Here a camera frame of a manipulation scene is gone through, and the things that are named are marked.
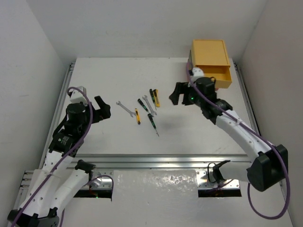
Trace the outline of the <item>yellow utility knife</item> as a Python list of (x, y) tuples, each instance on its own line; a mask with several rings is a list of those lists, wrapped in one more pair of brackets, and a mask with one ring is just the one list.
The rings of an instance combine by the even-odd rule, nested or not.
[(160, 102), (159, 102), (159, 98), (158, 98), (158, 90), (157, 89), (153, 90), (153, 95), (154, 95), (156, 107), (160, 107)]
[(140, 119), (139, 111), (138, 111), (137, 108), (135, 108), (135, 114), (136, 114), (137, 124), (140, 125), (141, 124), (141, 119)]

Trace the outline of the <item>yellow drawer box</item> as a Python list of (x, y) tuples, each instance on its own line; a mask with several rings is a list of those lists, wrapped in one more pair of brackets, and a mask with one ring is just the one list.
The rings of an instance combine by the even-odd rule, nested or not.
[(206, 77), (214, 77), (217, 89), (229, 88), (231, 64), (224, 40), (194, 39), (190, 51), (194, 68), (199, 67)]

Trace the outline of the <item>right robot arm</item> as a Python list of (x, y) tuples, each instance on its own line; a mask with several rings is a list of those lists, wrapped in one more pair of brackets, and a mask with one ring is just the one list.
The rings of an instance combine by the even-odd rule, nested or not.
[(223, 99), (217, 98), (215, 82), (211, 78), (198, 78), (193, 84), (176, 83), (169, 99), (178, 104), (183, 94), (183, 105), (197, 105), (203, 116), (225, 131), (247, 154), (251, 163), (236, 164), (230, 160), (213, 166), (209, 179), (221, 183), (238, 179), (250, 183), (263, 192), (288, 176), (288, 151), (283, 145), (275, 146), (255, 133)]

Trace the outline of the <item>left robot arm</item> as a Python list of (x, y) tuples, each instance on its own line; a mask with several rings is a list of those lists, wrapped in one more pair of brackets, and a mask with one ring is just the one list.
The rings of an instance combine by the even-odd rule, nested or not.
[(44, 165), (32, 190), (18, 209), (11, 210), (7, 220), (19, 227), (58, 227), (64, 209), (81, 187), (91, 182), (95, 165), (79, 160), (68, 179), (60, 186), (61, 175), (75, 158), (88, 129), (111, 116), (110, 105), (96, 96), (99, 109), (84, 97), (71, 101), (65, 116), (53, 132), (53, 140)]

